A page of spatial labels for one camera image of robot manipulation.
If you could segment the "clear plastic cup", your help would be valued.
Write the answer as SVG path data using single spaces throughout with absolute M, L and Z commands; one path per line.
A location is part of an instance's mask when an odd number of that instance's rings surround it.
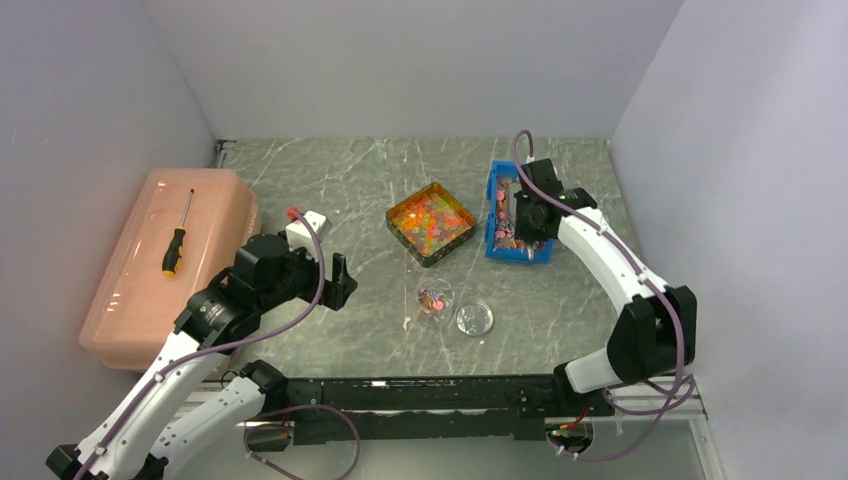
M 423 278 L 414 291 L 418 316 L 425 320 L 446 321 L 453 313 L 455 291 L 453 286 L 437 277 Z

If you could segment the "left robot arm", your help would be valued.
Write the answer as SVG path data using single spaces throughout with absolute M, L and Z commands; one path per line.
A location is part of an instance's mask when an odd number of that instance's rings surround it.
M 337 311 L 358 284 L 344 255 L 332 273 L 321 252 L 291 248 L 285 233 L 260 234 L 239 249 L 233 266 L 195 293 L 156 359 L 113 413 L 77 444 L 57 446 L 46 460 L 59 479 L 172 479 L 225 428 L 291 406 L 289 380 L 257 360 L 217 396 L 180 420 L 188 396 L 236 349 L 246 345 L 266 312 L 296 298 Z

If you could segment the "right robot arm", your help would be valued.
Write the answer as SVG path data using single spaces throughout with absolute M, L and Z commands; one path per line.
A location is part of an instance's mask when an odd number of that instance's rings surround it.
M 609 225 L 582 188 L 567 190 L 549 159 L 520 166 L 516 236 L 558 240 L 574 253 L 609 297 L 617 316 L 600 349 L 557 366 L 551 401 L 574 415 L 590 393 L 681 373 L 695 357 L 697 300 L 651 271 Z

